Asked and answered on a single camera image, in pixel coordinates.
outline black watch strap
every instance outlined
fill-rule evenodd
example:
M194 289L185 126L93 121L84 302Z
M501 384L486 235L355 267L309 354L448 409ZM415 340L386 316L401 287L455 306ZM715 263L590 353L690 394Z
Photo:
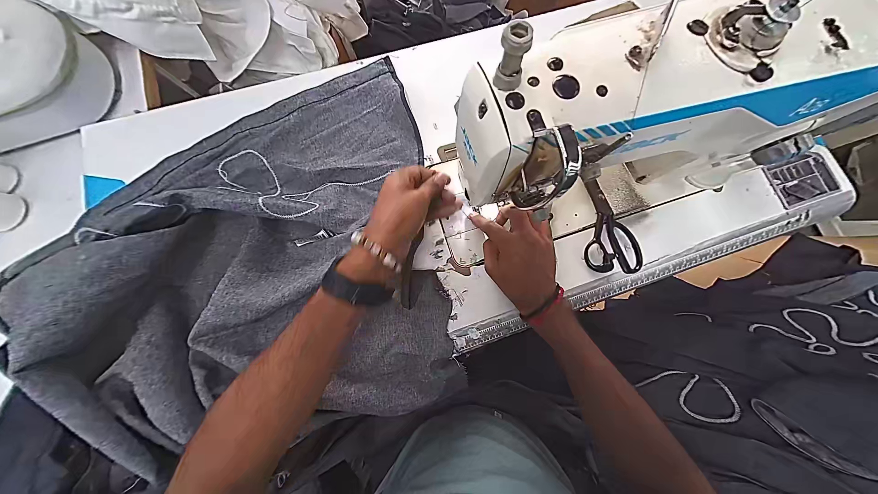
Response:
M393 290L384 285L361 285L341 276L335 268L342 258L336 259L323 275L320 287L327 294L352 305L375 307L393 298Z

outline blue stripe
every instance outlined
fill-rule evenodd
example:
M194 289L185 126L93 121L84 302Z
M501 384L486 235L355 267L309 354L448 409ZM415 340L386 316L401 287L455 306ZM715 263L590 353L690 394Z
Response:
M598 130L606 135L615 135L615 130L609 127L609 125L599 125Z
M731 108L744 108L778 127L783 127L876 92L878 92L878 67L869 67L669 112L636 117L628 120L627 123L633 130L640 130Z
M619 131L619 134L626 134L629 131L629 128L627 125L625 125L625 122L616 122L609 125L613 126L614 129Z
M97 203L109 197L112 193L125 186L125 182L118 178L96 177L83 175L83 190L85 191L85 208L91 209Z

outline scissors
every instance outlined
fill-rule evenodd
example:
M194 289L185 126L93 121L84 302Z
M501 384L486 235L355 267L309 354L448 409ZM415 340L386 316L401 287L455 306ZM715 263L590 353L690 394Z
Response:
M598 213L597 222L594 224L594 239L586 245L586 250L583 252L586 264L596 272L611 272L615 267L614 261L618 261L619 267L621 267L622 271L626 274L633 274L640 271L640 268L644 267L644 254L640 250L640 243L637 242L637 239L628 227L615 220L613 207L609 205L607 196L604 195L601 190L597 178L588 180L585 182L585 185L586 190L588 191L588 197L592 199L594 209ZM607 246L604 245L603 240L601 239L604 229L607 230L609 249L607 249ZM628 239L628 243L634 251L633 265L629 261L622 244L619 242L618 234L620 233ZM598 265L592 262L592 259L588 256L588 252L593 249L601 254L601 263Z

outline person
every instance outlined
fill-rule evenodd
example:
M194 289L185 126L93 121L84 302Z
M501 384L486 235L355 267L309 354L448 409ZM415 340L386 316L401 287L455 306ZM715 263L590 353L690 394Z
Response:
M421 167L394 172L363 234L405 258L425 221L461 207L445 189L449 181ZM549 223L518 209L504 210L496 221L478 214L471 220L487 236L487 273L523 315L533 315L529 321L554 350L596 446L630 490L713 492L680 443L557 296ZM335 270L356 284L388 284L395 276L372 252L356 246ZM342 348L365 313L359 305L317 290L208 411L167 492L264 491L278 460L317 407ZM460 464L454 452L470 448L478 448L479 461L487 464ZM467 475L452 475L460 471ZM564 471L525 425L472 406L422 424L378 490L573 492Z

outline light blue shirt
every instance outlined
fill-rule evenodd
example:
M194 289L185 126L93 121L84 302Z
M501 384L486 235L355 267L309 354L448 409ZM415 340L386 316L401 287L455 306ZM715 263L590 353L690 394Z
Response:
M422 424L376 494L571 494L549 449L509 416L478 406Z

